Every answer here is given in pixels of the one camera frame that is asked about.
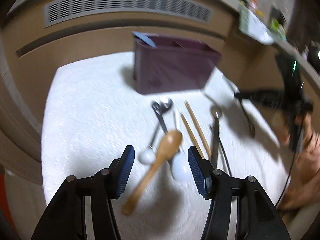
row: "red object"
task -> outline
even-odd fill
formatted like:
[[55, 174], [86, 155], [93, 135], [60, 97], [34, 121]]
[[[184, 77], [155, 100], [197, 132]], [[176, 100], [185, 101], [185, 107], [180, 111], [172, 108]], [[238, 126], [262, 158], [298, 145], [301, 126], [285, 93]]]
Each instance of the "red object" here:
[[146, 34], [153, 48], [138, 38], [133, 78], [140, 94], [202, 89], [222, 55], [199, 40]]
[[4, 174], [0, 174], [0, 210], [4, 214], [5, 218], [11, 225], [14, 231], [16, 231], [16, 228], [14, 226], [11, 214], [10, 214], [10, 209], [5, 193], [5, 184], [4, 184]]

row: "wooden spoon handle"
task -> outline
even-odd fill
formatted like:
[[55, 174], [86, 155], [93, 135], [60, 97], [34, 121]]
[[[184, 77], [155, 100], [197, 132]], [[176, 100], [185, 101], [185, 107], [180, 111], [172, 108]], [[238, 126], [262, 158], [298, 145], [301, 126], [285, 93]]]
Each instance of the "wooden spoon handle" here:
[[121, 212], [129, 216], [134, 211], [140, 197], [142, 196], [144, 189], [147, 187], [149, 182], [151, 181], [153, 175], [156, 173], [158, 168], [162, 165], [164, 161], [163, 160], [156, 160], [155, 163], [150, 167], [148, 173], [145, 175], [145, 177], [140, 181], [140, 183], [137, 185], [137, 187], [134, 189], [134, 191], [129, 196], [127, 202], [122, 206]]

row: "beige floor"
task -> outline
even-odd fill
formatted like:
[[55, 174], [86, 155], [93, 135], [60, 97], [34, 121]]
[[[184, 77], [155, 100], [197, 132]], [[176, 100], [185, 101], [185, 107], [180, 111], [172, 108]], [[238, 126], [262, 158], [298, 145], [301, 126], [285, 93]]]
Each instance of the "beige floor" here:
[[17, 232], [22, 240], [30, 240], [46, 208], [43, 188], [8, 172], [5, 173], [5, 188]]

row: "vent slot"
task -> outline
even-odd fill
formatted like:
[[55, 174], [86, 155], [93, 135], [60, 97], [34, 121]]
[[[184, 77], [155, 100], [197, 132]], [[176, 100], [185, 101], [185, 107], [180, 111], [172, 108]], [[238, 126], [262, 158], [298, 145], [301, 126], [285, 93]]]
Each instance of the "vent slot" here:
[[208, 23], [212, 9], [192, 0], [55, 0], [44, 6], [46, 27], [69, 19], [107, 12], [152, 12]]

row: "wooden spoon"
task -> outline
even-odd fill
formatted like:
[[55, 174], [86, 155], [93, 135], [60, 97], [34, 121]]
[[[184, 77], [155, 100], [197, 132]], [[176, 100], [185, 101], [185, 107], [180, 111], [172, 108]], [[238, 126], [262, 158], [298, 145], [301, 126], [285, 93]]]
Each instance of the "wooden spoon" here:
[[144, 189], [149, 184], [153, 175], [156, 173], [157, 169], [166, 161], [170, 160], [176, 153], [182, 142], [182, 133], [177, 130], [171, 130], [167, 132], [161, 139], [157, 153], [156, 161], [150, 167], [148, 173], [140, 181], [137, 187], [129, 196], [127, 202], [122, 206], [121, 212], [124, 215], [131, 215], [134, 211], [140, 197], [143, 194]]

